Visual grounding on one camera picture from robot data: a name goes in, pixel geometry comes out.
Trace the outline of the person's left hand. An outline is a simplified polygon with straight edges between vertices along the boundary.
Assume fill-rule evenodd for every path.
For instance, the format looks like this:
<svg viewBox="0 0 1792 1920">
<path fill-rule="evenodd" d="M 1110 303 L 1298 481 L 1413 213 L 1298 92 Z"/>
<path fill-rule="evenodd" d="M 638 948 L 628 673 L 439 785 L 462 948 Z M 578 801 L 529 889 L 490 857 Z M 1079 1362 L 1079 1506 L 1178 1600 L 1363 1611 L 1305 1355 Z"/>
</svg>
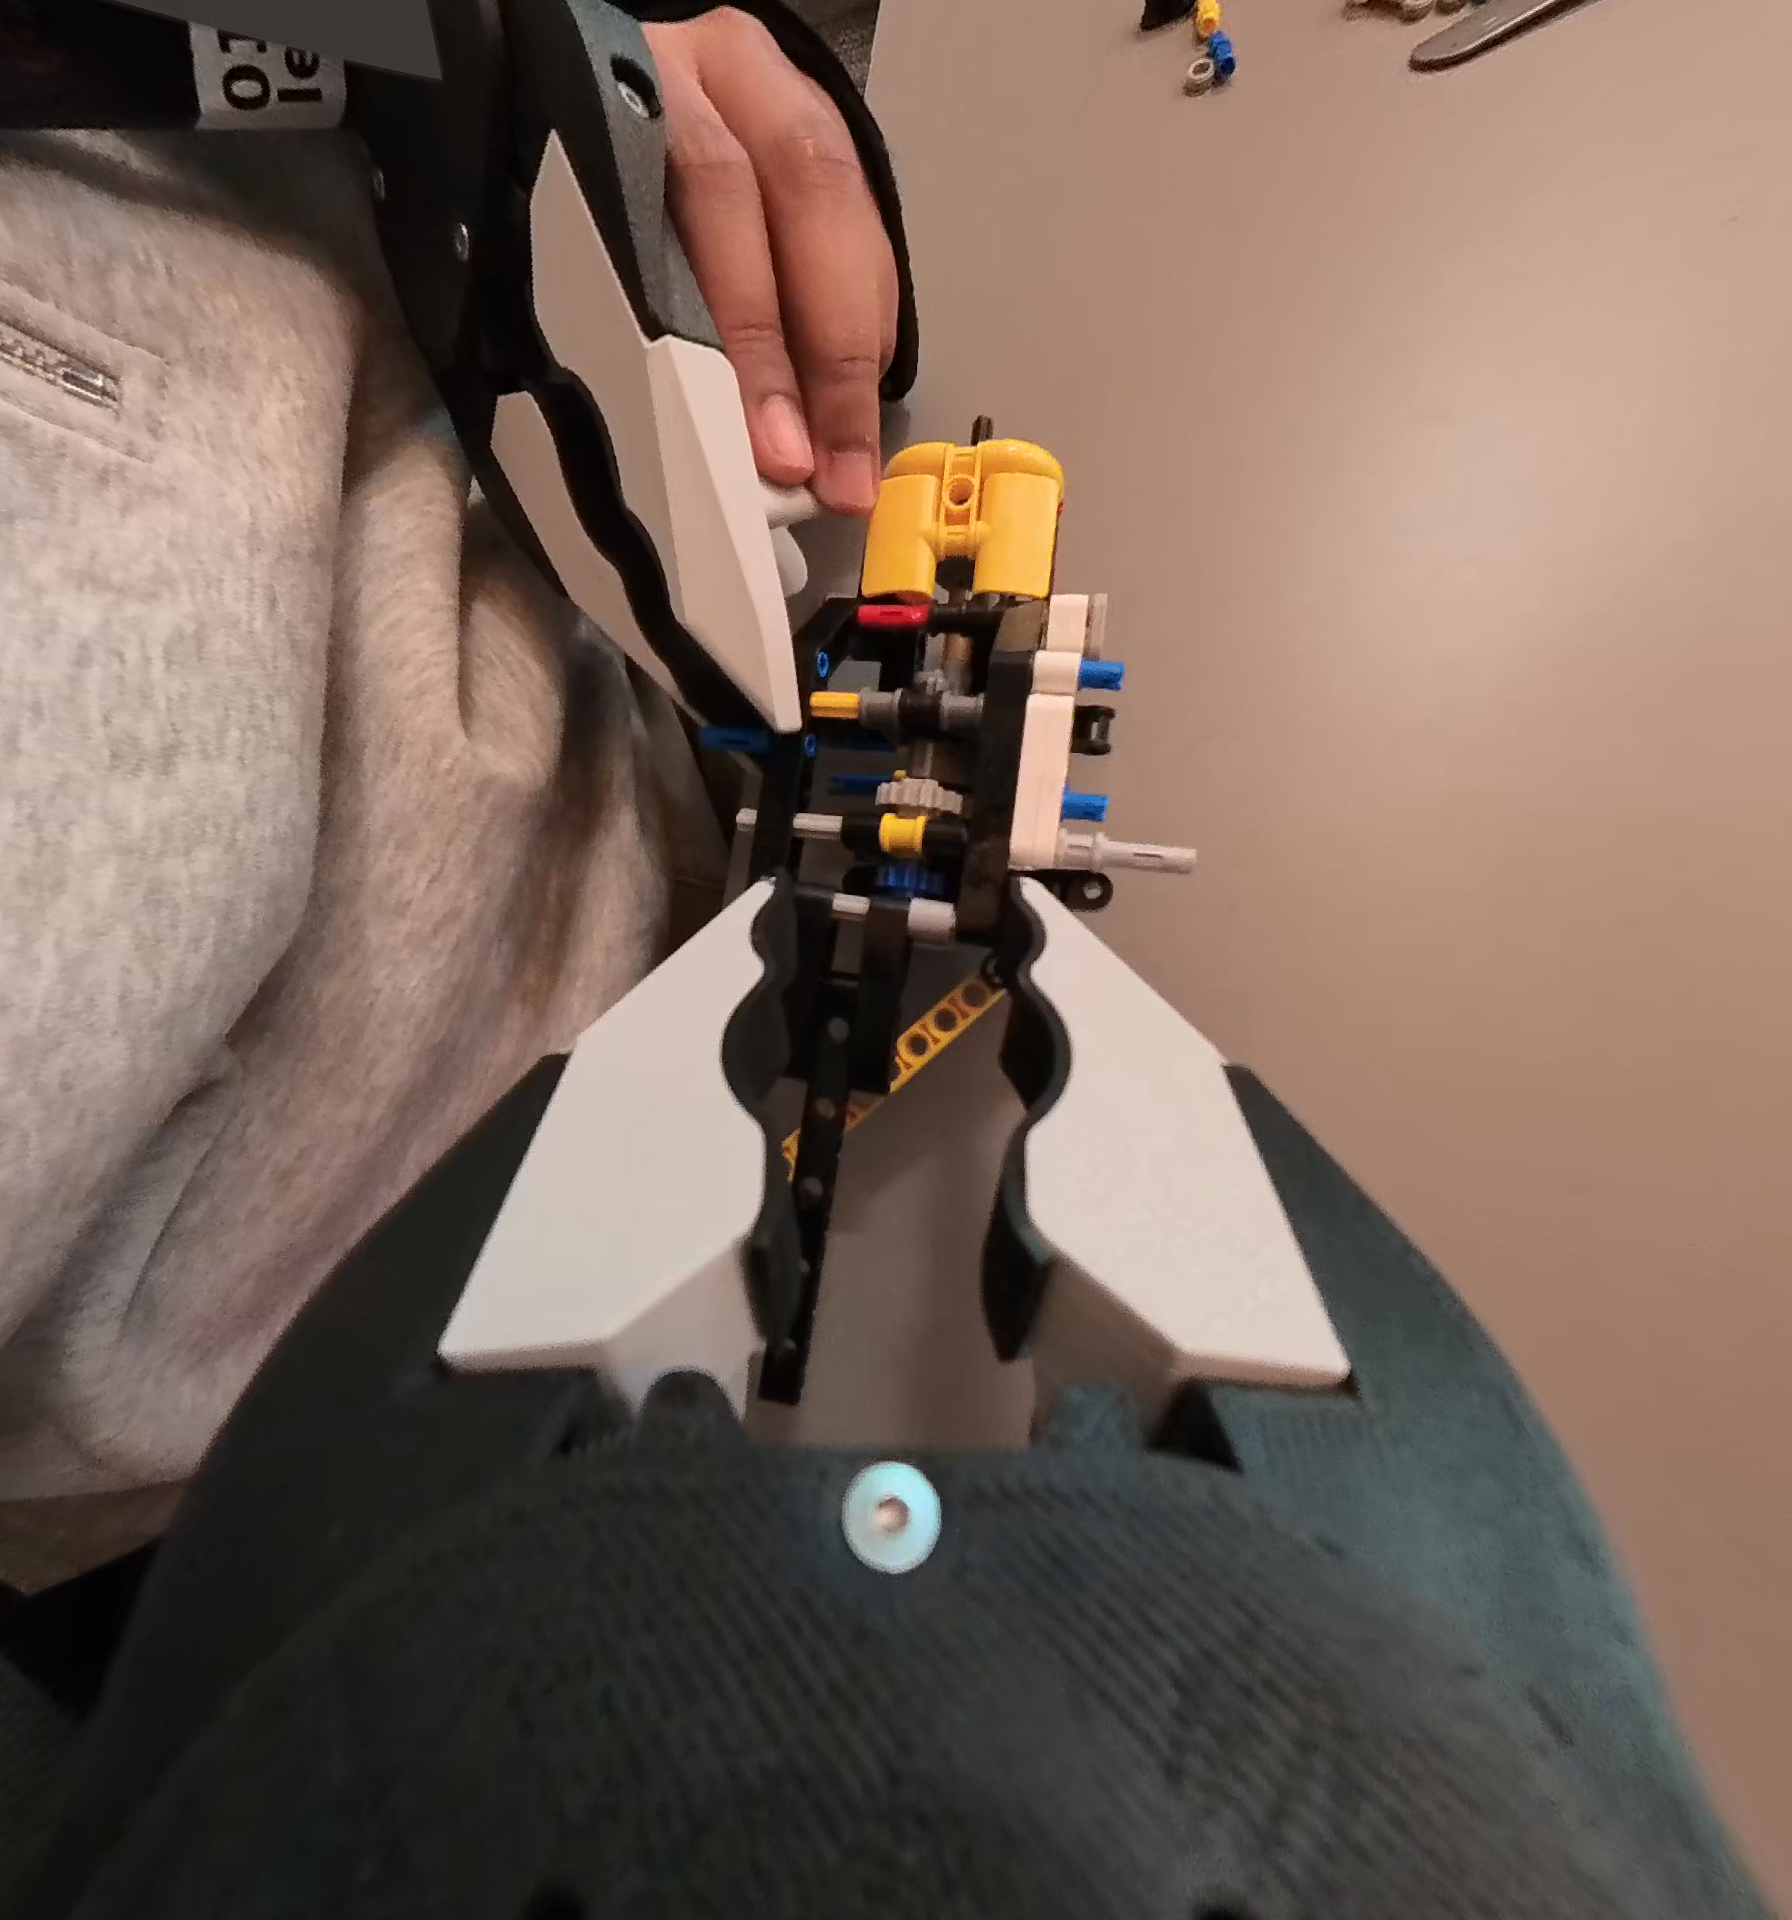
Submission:
<svg viewBox="0 0 1792 1920">
<path fill-rule="evenodd" d="M 667 220 L 736 361 L 755 477 L 871 515 L 901 263 L 855 137 L 744 9 L 649 22 L 649 58 Z"/>
</svg>

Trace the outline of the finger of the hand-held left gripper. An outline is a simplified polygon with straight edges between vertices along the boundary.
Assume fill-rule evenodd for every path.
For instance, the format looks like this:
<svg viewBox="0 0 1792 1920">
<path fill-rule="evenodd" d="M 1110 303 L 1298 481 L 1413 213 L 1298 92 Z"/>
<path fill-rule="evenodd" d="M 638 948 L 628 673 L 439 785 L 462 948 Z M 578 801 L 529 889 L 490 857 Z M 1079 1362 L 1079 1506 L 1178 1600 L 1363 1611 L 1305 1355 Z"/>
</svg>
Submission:
<svg viewBox="0 0 1792 1920">
<path fill-rule="evenodd" d="M 557 365 L 521 381 L 462 376 L 462 443 L 485 495 L 548 570 L 548 579 L 680 694 L 667 666 L 638 647 L 636 607 L 652 588 L 652 557 L 636 557 L 628 509 L 613 495 L 613 450 L 585 389 Z"/>
<path fill-rule="evenodd" d="M 652 588 L 636 597 L 638 647 L 707 728 L 798 731 L 798 654 L 744 381 L 719 346 L 638 324 L 561 137 L 530 182 L 530 324 L 548 365 L 600 410 L 636 557 L 652 557 Z"/>
</svg>

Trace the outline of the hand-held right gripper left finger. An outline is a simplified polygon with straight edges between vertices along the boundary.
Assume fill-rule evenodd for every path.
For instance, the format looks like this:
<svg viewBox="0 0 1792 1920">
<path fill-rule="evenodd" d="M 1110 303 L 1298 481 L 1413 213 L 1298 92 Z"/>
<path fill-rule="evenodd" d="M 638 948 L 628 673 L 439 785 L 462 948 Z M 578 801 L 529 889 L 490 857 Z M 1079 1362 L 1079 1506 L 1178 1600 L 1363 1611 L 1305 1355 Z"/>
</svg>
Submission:
<svg viewBox="0 0 1792 1920">
<path fill-rule="evenodd" d="M 707 1376 L 730 1404 L 755 1398 L 798 1293 L 765 1132 L 789 963 L 789 876 L 755 876 L 578 1032 L 447 1313 L 453 1376 L 592 1364 L 622 1404 Z"/>
</svg>

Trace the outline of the black yellow lego model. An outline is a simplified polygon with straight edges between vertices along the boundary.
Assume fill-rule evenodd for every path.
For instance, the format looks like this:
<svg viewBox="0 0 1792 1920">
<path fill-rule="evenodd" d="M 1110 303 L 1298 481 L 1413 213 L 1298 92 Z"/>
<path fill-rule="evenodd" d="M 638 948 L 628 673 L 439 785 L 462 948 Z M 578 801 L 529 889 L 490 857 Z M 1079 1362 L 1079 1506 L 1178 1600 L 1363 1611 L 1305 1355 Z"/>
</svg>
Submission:
<svg viewBox="0 0 1792 1920">
<path fill-rule="evenodd" d="M 1190 876 L 1196 849 L 1117 843 L 1110 801 L 1071 785 L 1117 748 L 1120 660 L 1110 597 L 1054 588 L 1066 464 L 992 416 L 885 460 L 862 570 L 798 634 L 798 731 L 699 728 L 755 765 L 744 876 L 786 876 L 798 914 L 786 986 L 777 1146 L 798 1293 L 765 1335 L 765 1404 L 806 1398 L 847 1132 L 1006 1005 L 1024 886 L 1103 914 L 1120 869 Z"/>
</svg>

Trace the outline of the pile of loose lego pieces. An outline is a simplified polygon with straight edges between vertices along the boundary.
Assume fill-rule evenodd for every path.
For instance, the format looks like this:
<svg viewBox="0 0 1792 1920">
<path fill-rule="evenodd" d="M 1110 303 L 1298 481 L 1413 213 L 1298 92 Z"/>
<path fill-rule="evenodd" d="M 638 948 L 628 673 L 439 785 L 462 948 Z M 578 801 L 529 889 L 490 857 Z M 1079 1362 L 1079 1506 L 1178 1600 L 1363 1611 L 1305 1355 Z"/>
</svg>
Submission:
<svg viewBox="0 0 1792 1920">
<path fill-rule="evenodd" d="M 1341 16 L 1386 16 L 1386 22 L 1440 22 L 1413 74 L 1457 74 L 1552 16 L 1575 16 L 1580 0 L 1341 0 Z M 1238 80 L 1238 43 L 1224 28 L 1224 0 L 1148 0 L 1138 35 L 1190 35 L 1196 58 L 1178 74 L 1178 92 L 1224 92 Z"/>
</svg>

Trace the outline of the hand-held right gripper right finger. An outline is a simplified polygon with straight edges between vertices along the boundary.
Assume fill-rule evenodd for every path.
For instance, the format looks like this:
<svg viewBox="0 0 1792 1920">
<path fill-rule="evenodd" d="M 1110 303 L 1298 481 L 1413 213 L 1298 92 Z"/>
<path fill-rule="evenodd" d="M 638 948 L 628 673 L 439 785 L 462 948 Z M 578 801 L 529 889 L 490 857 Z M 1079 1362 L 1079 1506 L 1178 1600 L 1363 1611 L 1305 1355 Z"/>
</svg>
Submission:
<svg viewBox="0 0 1792 1920">
<path fill-rule="evenodd" d="M 1120 1386 L 1164 1418 L 1196 1380 L 1347 1386 L 1347 1344 L 1244 1132 L 1224 1050 L 1178 1020 L 1054 886 L 998 918 L 1024 1123 L 982 1252 L 998 1362 L 1036 1418 Z"/>
</svg>

